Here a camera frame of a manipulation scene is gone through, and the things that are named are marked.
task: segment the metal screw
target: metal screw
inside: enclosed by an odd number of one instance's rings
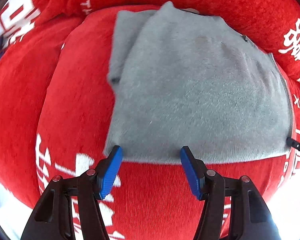
[[[61,176],[60,175],[56,175],[52,178],[53,181],[57,182],[59,180],[61,180]]]
[[[248,176],[242,176],[242,177],[241,177],[241,180],[242,180],[243,182],[248,183],[248,182],[250,181],[250,178],[249,178]]]
[[[207,170],[207,174],[209,176],[214,176],[216,174],[216,172],[214,170]]]
[[[94,169],[87,170],[87,175],[92,176],[96,173]]]

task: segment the blue gripper pad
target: blue gripper pad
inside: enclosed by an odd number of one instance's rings
[[[108,158],[104,159],[104,169],[98,173],[101,199],[104,199],[111,191],[115,177],[122,162],[122,148],[114,146]]]
[[[195,195],[197,199],[201,200],[202,193],[200,190],[200,179],[193,166],[193,161],[196,162],[196,160],[193,157],[189,147],[183,146],[181,148],[180,160],[192,194]]]

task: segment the red blanket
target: red blanket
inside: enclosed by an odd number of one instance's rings
[[[0,14],[3,33],[17,41],[0,60],[0,182],[30,207],[54,175],[80,175],[103,158],[114,105],[106,74],[116,14],[122,9],[158,7],[100,9],[161,5],[167,0],[32,1],[27,15],[37,8],[41,13],[24,16],[35,23],[26,34],[14,25],[11,32]],[[172,1],[179,8],[223,17],[232,28],[274,54],[290,90],[293,135],[300,141],[300,82],[296,81],[300,59],[295,60],[292,51],[279,52],[287,48],[284,35],[297,30],[300,7],[295,0]],[[11,10],[10,21],[25,8]],[[250,176],[268,201],[300,170],[300,153],[293,150],[287,156],[209,168],[233,178]],[[78,212],[76,200],[73,203]],[[223,235],[229,223],[229,204],[226,200]],[[113,239],[191,239],[202,203],[191,195],[181,166],[123,163],[111,195],[100,202],[100,208]],[[80,221],[75,214],[74,218],[79,231]]]

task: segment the folded cloth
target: folded cloth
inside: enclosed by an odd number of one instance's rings
[[[118,13],[108,80],[113,145],[136,162],[179,163],[188,145],[206,163],[285,155],[292,106],[272,54],[222,18],[173,7]]]

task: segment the gray towel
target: gray towel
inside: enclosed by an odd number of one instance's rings
[[[222,18],[178,10],[118,13],[108,80],[115,106],[105,145],[124,160],[206,163],[285,155],[292,106],[272,54]]]

